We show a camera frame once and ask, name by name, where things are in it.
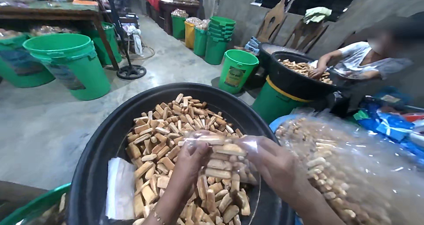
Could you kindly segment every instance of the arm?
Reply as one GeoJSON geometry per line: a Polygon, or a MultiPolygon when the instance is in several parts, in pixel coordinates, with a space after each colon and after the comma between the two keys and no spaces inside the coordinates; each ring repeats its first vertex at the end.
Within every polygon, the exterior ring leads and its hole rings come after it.
{"type": "Polygon", "coordinates": [[[369,70],[361,73],[359,79],[361,80],[370,80],[374,78],[381,78],[380,71],[378,70],[369,70]]]}
{"type": "Polygon", "coordinates": [[[340,61],[342,59],[343,59],[343,53],[340,50],[335,50],[328,54],[324,54],[318,60],[317,68],[310,72],[309,77],[313,79],[319,79],[321,75],[325,72],[325,70],[327,69],[327,64],[328,62],[330,62],[330,60],[340,61]]]}
{"type": "Polygon", "coordinates": [[[263,136],[247,136],[237,144],[248,151],[248,160],[305,225],[345,225],[320,192],[310,185],[306,171],[293,153],[263,136]],[[254,148],[243,141],[256,141],[258,146],[254,148]]]}
{"type": "Polygon", "coordinates": [[[207,143],[186,143],[178,154],[171,179],[165,193],[144,220],[143,225],[175,224],[185,204],[193,194],[199,170],[210,153],[207,143]]]}

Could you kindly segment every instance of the black plastic basin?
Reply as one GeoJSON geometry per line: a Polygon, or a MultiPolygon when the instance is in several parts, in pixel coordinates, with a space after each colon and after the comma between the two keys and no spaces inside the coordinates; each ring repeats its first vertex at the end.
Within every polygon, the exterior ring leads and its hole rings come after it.
{"type": "MultiPolygon", "coordinates": [[[[243,133],[267,136],[277,142],[258,114],[240,99],[220,89],[197,83],[172,83],[146,90],[114,110],[87,143],[72,179],[68,225],[111,224],[104,215],[109,159],[119,156],[129,161],[124,150],[125,136],[133,126],[133,119],[140,117],[142,112],[154,109],[158,103],[175,100],[179,93],[206,101],[209,109],[221,111],[227,121],[243,133]]],[[[260,186],[249,192],[252,213],[260,194],[252,224],[293,225],[293,210],[261,181],[260,186]]],[[[247,225],[250,217],[242,216],[241,220],[242,224],[247,225]]]]}
{"type": "MultiPolygon", "coordinates": [[[[290,52],[277,51],[271,55],[269,78],[282,91],[304,100],[316,100],[324,98],[329,93],[337,91],[336,85],[327,84],[311,79],[281,65],[278,60],[290,60],[297,63],[310,62],[314,59],[290,52]]],[[[336,76],[330,73],[329,78],[336,76]]]]}

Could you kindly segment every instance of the gray concrete floor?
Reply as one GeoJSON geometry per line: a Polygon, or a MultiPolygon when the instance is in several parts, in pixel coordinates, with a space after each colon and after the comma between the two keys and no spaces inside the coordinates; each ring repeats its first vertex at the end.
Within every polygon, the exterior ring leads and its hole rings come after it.
{"type": "MultiPolygon", "coordinates": [[[[147,74],[122,80],[105,69],[111,91],[102,98],[79,101],[59,81],[35,88],[0,84],[0,180],[53,189],[72,180],[91,135],[120,104],[147,89],[176,82],[211,85],[220,76],[213,66],[167,35],[153,20],[140,17],[143,41],[156,54],[143,65],[147,74]]],[[[239,96],[251,105],[254,99],[239,96]]]]}

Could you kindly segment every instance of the wooden chair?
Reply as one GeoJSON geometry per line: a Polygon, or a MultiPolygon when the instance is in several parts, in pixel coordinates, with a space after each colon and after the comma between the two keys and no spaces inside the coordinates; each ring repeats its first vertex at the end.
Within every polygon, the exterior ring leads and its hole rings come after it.
{"type": "Polygon", "coordinates": [[[256,38],[260,42],[273,43],[281,29],[287,16],[284,14],[284,3],[281,0],[273,9],[271,9],[264,17],[261,26],[256,33],[256,38]]]}
{"type": "Polygon", "coordinates": [[[326,32],[327,28],[328,25],[324,26],[323,22],[310,22],[309,24],[305,24],[303,19],[300,19],[283,46],[287,46],[290,39],[294,35],[290,48],[308,53],[312,47],[314,47],[316,42],[321,38],[321,36],[326,32]]]}

